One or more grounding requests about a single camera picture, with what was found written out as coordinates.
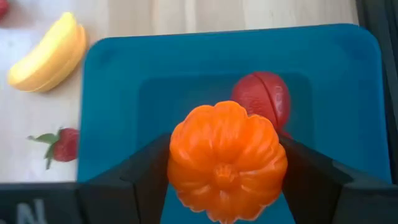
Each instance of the blue plastic tray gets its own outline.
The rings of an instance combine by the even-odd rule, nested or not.
[[[287,83],[294,139],[391,182],[380,50],[348,24],[99,41],[84,67],[78,181],[171,132],[194,107],[228,100],[258,70]],[[169,187],[162,223],[187,222],[210,223]],[[258,222],[294,222],[283,196]]]

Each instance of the red plastic fruit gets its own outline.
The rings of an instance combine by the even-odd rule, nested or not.
[[[77,158],[79,131],[74,128],[60,129],[57,135],[47,133],[37,138],[29,136],[28,139],[50,144],[45,154],[47,169],[50,168],[52,159],[59,162],[69,162]]]
[[[268,118],[276,130],[282,131],[290,116],[290,95],[285,82],[271,72],[253,72],[235,85],[231,99],[248,114]]]
[[[255,220],[280,195],[286,168],[271,122],[233,101],[193,109],[170,139],[170,183],[213,222]]]
[[[6,14],[8,11],[9,4],[7,0],[0,0],[0,19],[3,18],[3,16]]]

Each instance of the light wood surface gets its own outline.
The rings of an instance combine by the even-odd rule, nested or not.
[[[78,128],[81,68],[48,93],[24,93],[6,81],[62,12],[71,11],[90,43],[114,36],[179,34],[357,23],[354,0],[10,0],[0,21],[0,182],[76,179],[77,161],[45,170],[45,144],[28,135]]]

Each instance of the yellow plastic banana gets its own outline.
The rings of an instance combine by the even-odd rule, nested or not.
[[[48,91],[71,74],[85,50],[84,28],[65,12],[38,46],[10,69],[8,83],[22,91]]]

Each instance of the toy orange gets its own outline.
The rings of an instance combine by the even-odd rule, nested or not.
[[[171,137],[169,181],[213,222],[255,220],[278,198],[286,168],[271,122],[233,101],[195,108]]]

